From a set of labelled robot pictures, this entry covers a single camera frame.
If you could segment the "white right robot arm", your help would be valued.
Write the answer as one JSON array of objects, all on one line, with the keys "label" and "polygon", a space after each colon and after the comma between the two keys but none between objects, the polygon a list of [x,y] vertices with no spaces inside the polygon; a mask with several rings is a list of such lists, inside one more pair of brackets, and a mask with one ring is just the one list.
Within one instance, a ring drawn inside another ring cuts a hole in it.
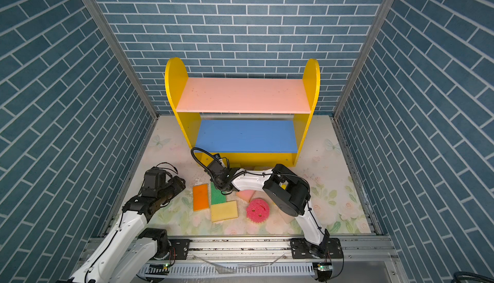
[{"label": "white right robot arm", "polygon": [[329,255],[330,234],[313,212],[310,185],[286,166],[277,164],[266,171],[248,171],[225,167],[215,160],[205,171],[214,186],[224,193],[242,190],[266,193],[281,211],[295,218],[312,256],[325,259]]}]

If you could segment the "green sponge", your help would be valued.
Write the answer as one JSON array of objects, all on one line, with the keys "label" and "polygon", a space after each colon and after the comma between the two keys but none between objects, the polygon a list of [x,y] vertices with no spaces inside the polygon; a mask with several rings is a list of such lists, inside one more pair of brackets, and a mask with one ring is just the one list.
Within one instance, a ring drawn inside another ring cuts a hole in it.
[{"label": "green sponge", "polygon": [[221,190],[217,189],[214,184],[211,184],[210,187],[210,201],[211,205],[217,205],[226,203],[226,196],[222,193]]}]

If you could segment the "beige sponge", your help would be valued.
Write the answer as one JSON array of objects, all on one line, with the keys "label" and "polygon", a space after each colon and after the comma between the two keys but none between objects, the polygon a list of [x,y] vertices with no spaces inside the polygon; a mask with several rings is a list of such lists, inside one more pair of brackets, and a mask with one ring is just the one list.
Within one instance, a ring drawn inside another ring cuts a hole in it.
[{"label": "beige sponge", "polygon": [[278,209],[278,213],[286,224],[290,224],[295,219],[295,217],[286,214],[281,209]]}]

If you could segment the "aluminium corner post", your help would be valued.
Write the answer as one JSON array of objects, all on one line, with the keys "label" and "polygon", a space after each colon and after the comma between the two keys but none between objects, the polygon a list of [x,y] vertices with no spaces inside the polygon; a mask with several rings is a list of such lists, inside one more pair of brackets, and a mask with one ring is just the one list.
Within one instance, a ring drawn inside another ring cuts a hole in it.
[{"label": "aluminium corner post", "polygon": [[382,4],[380,5],[380,7],[376,12],[376,16],[373,21],[373,24],[370,26],[369,33],[367,34],[364,44],[361,47],[359,57],[355,61],[354,67],[352,68],[352,71],[349,74],[349,78],[342,90],[342,94],[338,99],[337,105],[334,109],[333,118],[335,120],[339,119],[343,112],[344,106],[351,94],[353,86],[355,86],[359,74],[365,64],[365,61],[367,60],[369,53],[374,45],[374,42],[376,41],[377,36],[379,35],[379,32],[384,24],[384,21],[389,11],[391,10],[393,1],[394,0],[383,0]]},{"label": "aluminium corner post", "polygon": [[117,40],[117,37],[115,36],[112,28],[110,27],[110,24],[108,23],[107,19],[105,18],[104,13],[102,12],[99,4],[97,3],[96,0],[82,0],[82,2],[85,5],[88,12],[90,13],[90,15],[91,15],[92,19],[94,20],[95,24],[97,25],[99,31],[102,33],[104,39],[106,40],[107,44],[109,45],[109,48],[113,51],[113,54],[114,54],[115,58],[117,59],[118,63],[121,65],[124,72],[126,73],[128,80],[134,86],[137,94],[139,95],[140,99],[144,103],[149,114],[156,121],[159,117],[159,113],[157,112],[156,108],[154,107],[154,104],[150,100],[148,94],[144,90],[142,83],[140,82],[140,80],[139,80],[134,68],[132,67],[130,61],[128,60],[125,52],[123,51],[122,47],[120,46],[120,44]]}]

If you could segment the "orange sponge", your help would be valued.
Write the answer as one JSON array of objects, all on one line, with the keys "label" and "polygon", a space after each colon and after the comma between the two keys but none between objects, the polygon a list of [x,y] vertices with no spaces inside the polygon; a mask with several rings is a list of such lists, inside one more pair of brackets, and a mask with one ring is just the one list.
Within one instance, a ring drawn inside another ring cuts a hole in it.
[{"label": "orange sponge", "polygon": [[192,188],[193,197],[193,211],[203,211],[210,208],[209,205],[209,185],[201,184],[193,186]]}]

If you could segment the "pink round scrubber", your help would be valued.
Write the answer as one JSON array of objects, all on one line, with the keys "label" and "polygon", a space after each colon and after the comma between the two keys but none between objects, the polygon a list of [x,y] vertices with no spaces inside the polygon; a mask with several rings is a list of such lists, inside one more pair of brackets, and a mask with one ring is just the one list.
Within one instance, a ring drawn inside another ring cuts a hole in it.
[{"label": "pink round scrubber", "polygon": [[269,204],[261,199],[253,199],[246,208],[246,217],[253,223],[263,223],[270,216]]}]

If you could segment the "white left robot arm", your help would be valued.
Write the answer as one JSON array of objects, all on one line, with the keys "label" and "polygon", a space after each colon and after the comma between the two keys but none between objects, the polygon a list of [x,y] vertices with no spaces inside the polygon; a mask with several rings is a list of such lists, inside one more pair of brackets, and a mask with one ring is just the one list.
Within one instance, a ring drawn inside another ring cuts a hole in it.
[{"label": "white left robot arm", "polygon": [[176,250],[167,231],[147,224],[185,188],[175,167],[146,171],[139,193],[125,203],[109,234],[65,282],[131,282],[151,259],[172,264]]}]

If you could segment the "yellow pink blue wooden shelf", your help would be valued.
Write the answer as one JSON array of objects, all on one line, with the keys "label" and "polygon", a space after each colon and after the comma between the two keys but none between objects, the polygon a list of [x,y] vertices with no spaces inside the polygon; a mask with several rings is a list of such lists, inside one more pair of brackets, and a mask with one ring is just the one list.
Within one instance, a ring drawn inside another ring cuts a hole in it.
[{"label": "yellow pink blue wooden shelf", "polygon": [[190,149],[238,166],[293,167],[319,98],[319,62],[302,79],[189,77],[179,58],[165,68],[167,98]]}]

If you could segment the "pink rectangular sponge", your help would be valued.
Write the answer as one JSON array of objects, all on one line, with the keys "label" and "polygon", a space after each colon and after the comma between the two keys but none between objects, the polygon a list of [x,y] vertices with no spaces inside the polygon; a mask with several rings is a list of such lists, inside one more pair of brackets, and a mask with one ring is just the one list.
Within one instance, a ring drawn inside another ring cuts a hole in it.
[{"label": "pink rectangular sponge", "polygon": [[246,203],[249,203],[252,200],[255,193],[256,193],[255,190],[242,190],[236,192],[235,194],[239,199],[243,200]]}]

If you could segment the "aluminium right corner post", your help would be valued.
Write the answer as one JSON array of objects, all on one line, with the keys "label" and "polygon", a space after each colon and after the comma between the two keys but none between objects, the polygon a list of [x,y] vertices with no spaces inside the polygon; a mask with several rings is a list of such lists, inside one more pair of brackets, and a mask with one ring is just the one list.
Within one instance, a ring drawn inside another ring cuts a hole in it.
[{"label": "aluminium right corner post", "polygon": [[354,67],[352,68],[352,71],[349,74],[349,78],[342,90],[342,94],[338,99],[337,105],[334,109],[333,118],[335,120],[339,119],[343,112],[344,106],[351,94],[353,86],[355,86],[359,74],[365,64],[365,61],[367,60],[369,53],[374,45],[374,42],[376,41],[377,36],[379,35],[379,32],[384,24],[384,21],[389,11],[391,10],[393,1],[394,0],[383,0],[382,4],[380,5],[380,7],[376,12],[376,16],[373,21],[373,24],[370,26],[369,33],[367,34],[364,44],[361,47],[359,57],[355,61]]}]

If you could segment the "aluminium left corner post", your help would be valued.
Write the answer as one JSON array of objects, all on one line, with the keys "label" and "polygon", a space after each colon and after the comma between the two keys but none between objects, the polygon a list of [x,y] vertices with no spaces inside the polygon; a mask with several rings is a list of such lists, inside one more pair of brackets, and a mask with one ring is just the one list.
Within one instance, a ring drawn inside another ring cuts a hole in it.
[{"label": "aluminium left corner post", "polygon": [[125,52],[123,51],[122,47],[120,46],[120,44],[117,40],[117,37],[115,36],[112,28],[110,27],[110,24],[108,23],[107,19],[105,18],[104,13],[102,12],[99,4],[97,3],[96,0],[82,0],[82,2],[85,5],[88,12],[90,13],[90,15],[91,15],[92,19],[94,20],[95,24],[97,25],[99,31],[102,33],[104,39],[106,40],[107,44],[109,45],[109,48],[113,51],[113,54],[114,54],[115,58],[117,59],[118,63],[121,65],[124,72],[126,73],[128,80],[134,86],[137,94],[139,95],[140,99],[144,103],[149,114],[156,121],[159,117],[159,113],[157,112],[156,108],[154,107],[154,104],[150,100],[148,94],[144,90],[142,83],[140,82],[140,80],[139,80],[134,68],[132,67],[130,61],[128,60]]}]

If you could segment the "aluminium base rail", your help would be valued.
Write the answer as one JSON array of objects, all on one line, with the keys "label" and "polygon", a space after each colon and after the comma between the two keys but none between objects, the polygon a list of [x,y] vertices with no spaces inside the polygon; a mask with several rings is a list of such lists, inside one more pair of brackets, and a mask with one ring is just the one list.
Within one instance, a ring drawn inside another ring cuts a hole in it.
[{"label": "aluminium base rail", "polygon": [[271,236],[170,236],[179,262],[396,262],[398,253],[390,237],[336,235],[325,249],[316,249],[299,235]]}]

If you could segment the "yellow flat sponge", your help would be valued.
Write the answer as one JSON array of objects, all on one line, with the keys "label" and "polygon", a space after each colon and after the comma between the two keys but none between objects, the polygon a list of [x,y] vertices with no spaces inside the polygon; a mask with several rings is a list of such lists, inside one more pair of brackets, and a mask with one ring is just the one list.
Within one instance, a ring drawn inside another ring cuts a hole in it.
[{"label": "yellow flat sponge", "polygon": [[236,201],[218,203],[210,207],[210,218],[213,223],[238,218]]}]

